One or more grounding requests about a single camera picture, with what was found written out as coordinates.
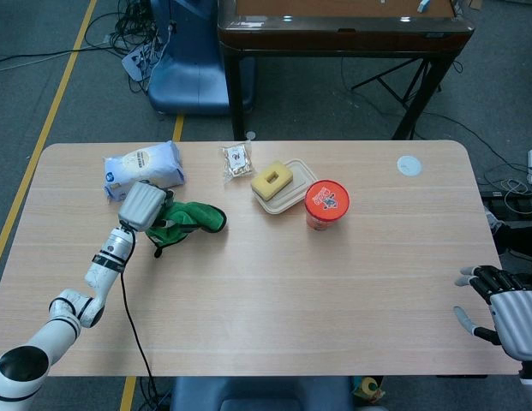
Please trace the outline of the left grey five-finger robot hand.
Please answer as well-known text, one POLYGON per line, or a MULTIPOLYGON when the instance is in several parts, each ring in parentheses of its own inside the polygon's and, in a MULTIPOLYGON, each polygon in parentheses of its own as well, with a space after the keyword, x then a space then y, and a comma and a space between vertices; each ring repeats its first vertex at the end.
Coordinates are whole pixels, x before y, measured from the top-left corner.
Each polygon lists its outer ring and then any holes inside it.
POLYGON ((151 228, 159 213, 172 203, 174 192, 158 188, 148 181, 136 182, 118 212, 119 223, 133 231, 151 228))

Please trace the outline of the right grey five-finger robot hand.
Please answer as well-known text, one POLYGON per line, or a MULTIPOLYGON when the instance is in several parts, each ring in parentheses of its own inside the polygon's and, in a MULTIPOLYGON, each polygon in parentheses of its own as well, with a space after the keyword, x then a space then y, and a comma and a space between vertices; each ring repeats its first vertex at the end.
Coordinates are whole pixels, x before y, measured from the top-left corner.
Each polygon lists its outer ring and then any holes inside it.
POLYGON ((477 325, 455 306, 459 324, 470 335, 502 347, 512 359, 532 361, 532 288, 517 275, 490 265, 461 269, 455 284, 470 286, 485 301, 494 328, 477 325))

